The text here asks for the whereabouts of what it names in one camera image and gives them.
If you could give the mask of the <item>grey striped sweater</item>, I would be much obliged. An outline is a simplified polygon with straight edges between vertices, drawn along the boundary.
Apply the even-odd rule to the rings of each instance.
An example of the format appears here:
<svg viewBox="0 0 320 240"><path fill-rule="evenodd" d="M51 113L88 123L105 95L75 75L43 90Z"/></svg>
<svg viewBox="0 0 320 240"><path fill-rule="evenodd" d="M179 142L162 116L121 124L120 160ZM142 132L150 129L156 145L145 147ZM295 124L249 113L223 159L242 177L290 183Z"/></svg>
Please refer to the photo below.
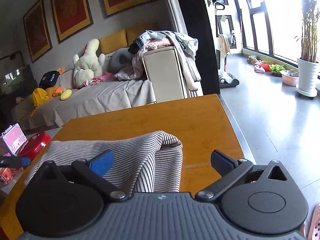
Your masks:
<svg viewBox="0 0 320 240"><path fill-rule="evenodd" d="M111 150L114 161L103 176L127 194L134 192L178 192L183 164L183 145L174 135L156 131L139 137L117 140L53 141L33 166L24 183L28 185L45 162L70 165L77 159L90 160Z"/></svg>

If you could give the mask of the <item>pink box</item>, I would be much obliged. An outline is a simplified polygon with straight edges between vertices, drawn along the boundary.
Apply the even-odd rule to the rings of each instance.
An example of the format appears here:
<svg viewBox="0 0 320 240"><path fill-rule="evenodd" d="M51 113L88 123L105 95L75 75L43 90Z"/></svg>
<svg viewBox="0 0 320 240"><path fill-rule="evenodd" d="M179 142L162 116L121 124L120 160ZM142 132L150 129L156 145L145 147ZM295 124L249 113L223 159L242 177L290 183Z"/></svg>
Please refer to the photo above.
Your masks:
<svg viewBox="0 0 320 240"><path fill-rule="evenodd" d="M1 133L1 156L9 153L15 155L18 149L27 141L19 124L10 125Z"/></svg>

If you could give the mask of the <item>red round container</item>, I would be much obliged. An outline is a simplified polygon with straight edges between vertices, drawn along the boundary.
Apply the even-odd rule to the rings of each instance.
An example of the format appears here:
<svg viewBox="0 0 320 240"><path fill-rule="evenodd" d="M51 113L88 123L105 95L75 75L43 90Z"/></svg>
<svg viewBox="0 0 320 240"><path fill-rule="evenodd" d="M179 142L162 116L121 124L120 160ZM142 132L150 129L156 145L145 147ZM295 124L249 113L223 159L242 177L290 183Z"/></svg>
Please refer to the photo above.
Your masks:
<svg viewBox="0 0 320 240"><path fill-rule="evenodd" d="M32 161L51 140L51 136L46 132L36 133L19 148L17 155L22 158L29 158Z"/></svg>

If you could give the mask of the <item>beige covered sofa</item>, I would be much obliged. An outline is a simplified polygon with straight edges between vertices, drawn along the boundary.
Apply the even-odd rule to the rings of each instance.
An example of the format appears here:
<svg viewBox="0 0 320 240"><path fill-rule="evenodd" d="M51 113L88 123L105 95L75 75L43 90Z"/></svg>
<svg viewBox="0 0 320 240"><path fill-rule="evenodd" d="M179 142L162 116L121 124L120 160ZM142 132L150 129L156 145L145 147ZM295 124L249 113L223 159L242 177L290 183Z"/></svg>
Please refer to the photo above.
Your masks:
<svg viewBox="0 0 320 240"><path fill-rule="evenodd" d="M84 87L74 85L74 67L61 74L55 84L55 88L62 90L71 89L72 95L67 100L53 97L41 105L33 115L31 96L17 104L11 111L14 122L23 130L40 127L63 126L69 120L88 115L96 115L125 108L148 105L187 97L188 90L178 91L162 81L161 88L155 89L153 82L143 76L134 80L118 80L114 74L106 71L106 65L114 52L105 55L102 76L95 77L86 82Z"/></svg>

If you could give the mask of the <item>orange plush toy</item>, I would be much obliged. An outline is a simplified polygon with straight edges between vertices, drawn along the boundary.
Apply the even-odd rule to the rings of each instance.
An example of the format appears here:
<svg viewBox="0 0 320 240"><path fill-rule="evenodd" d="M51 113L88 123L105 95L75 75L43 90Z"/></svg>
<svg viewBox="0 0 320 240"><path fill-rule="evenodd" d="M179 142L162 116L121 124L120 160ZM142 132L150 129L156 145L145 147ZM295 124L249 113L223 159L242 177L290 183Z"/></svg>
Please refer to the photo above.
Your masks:
<svg viewBox="0 0 320 240"><path fill-rule="evenodd" d="M61 87L57 87L57 88L53 91L52 96L53 96L53 97L57 97L57 96L60 96L62 93L63 93L62 88L61 88Z"/></svg>

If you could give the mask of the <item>white exercise machine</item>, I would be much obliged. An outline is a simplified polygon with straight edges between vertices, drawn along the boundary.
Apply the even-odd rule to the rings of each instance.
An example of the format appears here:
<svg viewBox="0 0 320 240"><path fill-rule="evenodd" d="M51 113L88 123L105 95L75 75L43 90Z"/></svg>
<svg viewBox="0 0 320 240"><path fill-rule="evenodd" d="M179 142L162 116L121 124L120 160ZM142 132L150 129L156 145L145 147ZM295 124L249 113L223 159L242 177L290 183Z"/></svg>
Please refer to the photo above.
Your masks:
<svg viewBox="0 0 320 240"><path fill-rule="evenodd" d="M238 86L240 84L239 80L227 72L227 56L231 53L227 35L218 34L217 37L214 38L214 44L220 88L233 88Z"/></svg>

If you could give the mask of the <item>pink perforated slipper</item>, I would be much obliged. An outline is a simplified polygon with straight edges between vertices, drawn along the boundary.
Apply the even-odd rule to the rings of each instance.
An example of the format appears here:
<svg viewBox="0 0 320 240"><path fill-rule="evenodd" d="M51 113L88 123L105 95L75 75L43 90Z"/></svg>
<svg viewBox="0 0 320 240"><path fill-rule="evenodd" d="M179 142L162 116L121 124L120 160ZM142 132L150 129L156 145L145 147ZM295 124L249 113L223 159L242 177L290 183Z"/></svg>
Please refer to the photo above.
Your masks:
<svg viewBox="0 0 320 240"><path fill-rule="evenodd" d="M313 210L307 239L319 240L319 238L320 238L320 204L318 203L316 204Z"/></svg>

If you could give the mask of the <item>cream plush duck toy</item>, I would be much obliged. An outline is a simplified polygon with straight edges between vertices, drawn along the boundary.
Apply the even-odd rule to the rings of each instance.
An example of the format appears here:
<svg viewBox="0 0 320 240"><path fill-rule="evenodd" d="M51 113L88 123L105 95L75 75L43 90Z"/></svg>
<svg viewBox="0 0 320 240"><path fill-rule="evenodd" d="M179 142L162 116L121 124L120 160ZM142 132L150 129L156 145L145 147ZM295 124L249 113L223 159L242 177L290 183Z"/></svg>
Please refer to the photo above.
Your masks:
<svg viewBox="0 0 320 240"><path fill-rule="evenodd" d="M86 82L92 81L97 76L102 76L105 55L100 54L99 57L97 57L99 44L98 39L92 39L87 42L82 57L79 57L78 54L73 56L73 81L76 87L82 88Z"/></svg>

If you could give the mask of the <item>pink basin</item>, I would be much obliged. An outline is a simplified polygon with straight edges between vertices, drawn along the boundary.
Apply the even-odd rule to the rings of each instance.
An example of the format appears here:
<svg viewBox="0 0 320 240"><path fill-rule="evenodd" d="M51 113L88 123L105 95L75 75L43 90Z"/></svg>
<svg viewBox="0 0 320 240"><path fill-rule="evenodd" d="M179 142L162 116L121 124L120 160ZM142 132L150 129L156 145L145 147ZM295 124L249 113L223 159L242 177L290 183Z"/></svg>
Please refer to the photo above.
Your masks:
<svg viewBox="0 0 320 240"><path fill-rule="evenodd" d="M294 70L281 70L282 81L285 85L295 87L299 81L299 73Z"/></svg>

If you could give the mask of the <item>green plant tray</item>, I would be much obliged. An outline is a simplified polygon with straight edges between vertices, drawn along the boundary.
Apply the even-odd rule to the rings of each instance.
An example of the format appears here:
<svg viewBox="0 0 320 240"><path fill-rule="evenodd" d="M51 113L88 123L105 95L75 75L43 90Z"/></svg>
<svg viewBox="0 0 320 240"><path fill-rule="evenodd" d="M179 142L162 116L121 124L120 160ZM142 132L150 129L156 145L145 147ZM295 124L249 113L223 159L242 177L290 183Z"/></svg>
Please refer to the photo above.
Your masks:
<svg viewBox="0 0 320 240"><path fill-rule="evenodd" d="M281 71L286 70L286 68L283 65L279 64L272 64L270 65L270 72L273 76L281 77Z"/></svg>

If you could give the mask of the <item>grey plush pillow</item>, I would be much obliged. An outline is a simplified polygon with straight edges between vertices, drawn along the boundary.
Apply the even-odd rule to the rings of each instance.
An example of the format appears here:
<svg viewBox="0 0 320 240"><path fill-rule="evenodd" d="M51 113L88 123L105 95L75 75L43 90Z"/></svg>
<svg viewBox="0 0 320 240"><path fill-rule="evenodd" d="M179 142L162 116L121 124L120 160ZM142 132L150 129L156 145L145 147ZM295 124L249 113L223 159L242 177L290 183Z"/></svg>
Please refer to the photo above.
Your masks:
<svg viewBox="0 0 320 240"><path fill-rule="evenodd" d="M106 71L117 74L123 68L132 64L133 54L127 48L120 48L111 56L109 63L106 65Z"/></svg>

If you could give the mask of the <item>white plant pot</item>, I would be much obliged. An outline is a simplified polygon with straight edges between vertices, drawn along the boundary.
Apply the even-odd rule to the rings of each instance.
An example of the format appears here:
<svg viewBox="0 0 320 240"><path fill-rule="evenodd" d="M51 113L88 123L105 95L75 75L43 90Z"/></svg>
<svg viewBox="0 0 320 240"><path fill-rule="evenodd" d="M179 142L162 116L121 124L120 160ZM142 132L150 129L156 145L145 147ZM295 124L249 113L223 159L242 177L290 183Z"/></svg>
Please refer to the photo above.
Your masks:
<svg viewBox="0 0 320 240"><path fill-rule="evenodd" d="M299 94L311 99L317 96L319 63L298 59L299 81L296 90Z"/></svg>

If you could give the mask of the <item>left red framed picture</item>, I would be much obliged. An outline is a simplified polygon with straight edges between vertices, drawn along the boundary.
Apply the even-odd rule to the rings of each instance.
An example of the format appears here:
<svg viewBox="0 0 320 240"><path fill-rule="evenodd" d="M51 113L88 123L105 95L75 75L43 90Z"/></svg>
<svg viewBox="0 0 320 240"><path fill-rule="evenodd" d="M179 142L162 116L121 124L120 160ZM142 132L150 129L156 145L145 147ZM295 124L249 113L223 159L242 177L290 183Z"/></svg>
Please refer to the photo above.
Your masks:
<svg viewBox="0 0 320 240"><path fill-rule="evenodd" d="M23 16L24 32L32 62L52 49L44 0L38 0Z"/></svg>

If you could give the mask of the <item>yellow sofa cushion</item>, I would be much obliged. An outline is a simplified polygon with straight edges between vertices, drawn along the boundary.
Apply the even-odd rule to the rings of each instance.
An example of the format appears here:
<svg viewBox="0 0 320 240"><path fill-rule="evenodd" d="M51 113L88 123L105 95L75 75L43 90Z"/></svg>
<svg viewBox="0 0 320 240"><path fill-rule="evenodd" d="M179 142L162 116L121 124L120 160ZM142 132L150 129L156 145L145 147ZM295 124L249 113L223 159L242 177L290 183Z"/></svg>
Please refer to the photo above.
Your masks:
<svg viewBox="0 0 320 240"><path fill-rule="evenodd" d="M155 30L156 22L146 22L133 27L125 28L117 33L99 38L99 51L103 54L115 52L120 48L127 48L136 37L146 30Z"/></svg>

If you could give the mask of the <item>middle red framed picture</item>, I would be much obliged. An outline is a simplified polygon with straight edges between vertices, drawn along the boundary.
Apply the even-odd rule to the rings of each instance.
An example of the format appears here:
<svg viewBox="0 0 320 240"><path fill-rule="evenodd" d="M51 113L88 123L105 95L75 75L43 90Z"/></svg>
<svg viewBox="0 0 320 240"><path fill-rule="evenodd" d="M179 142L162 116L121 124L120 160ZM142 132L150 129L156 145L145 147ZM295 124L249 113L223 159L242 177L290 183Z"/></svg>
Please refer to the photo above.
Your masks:
<svg viewBox="0 0 320 240"><path fill-rule="evenodd" d="M88 0L51 0L51 4L60 43L93 24Z"/></svg>

